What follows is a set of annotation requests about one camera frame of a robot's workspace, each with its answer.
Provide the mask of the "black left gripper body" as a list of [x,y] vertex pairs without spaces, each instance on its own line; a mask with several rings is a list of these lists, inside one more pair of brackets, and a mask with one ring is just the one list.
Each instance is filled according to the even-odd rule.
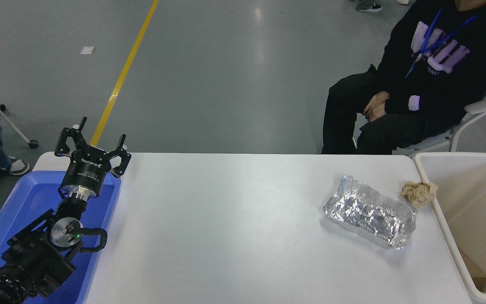
[[107,152],[97,147],[80,148],[71,154],[71,161],[60,189],[64,193],[76,192],[78,188],[89,191],[89,197],[98,197],[104,183],[110,162]]

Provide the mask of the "seated person's left hand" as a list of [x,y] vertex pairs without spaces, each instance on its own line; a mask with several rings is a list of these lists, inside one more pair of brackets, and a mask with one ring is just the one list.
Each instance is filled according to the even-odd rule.
[[374,107],[368,107],[364,110],[363,115],[368,122],[374,122],[386,115],[385,104],[380,104]]

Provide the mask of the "seated person's right hand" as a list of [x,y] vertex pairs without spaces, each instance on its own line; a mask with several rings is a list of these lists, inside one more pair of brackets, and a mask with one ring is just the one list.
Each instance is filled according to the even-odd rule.
[[375,107],[384,104],[386,100],[390,98],[389,92],[378,92],[376,93],[371,99],[370,102],[368,103],[368,107],[370,109],[374,109]]

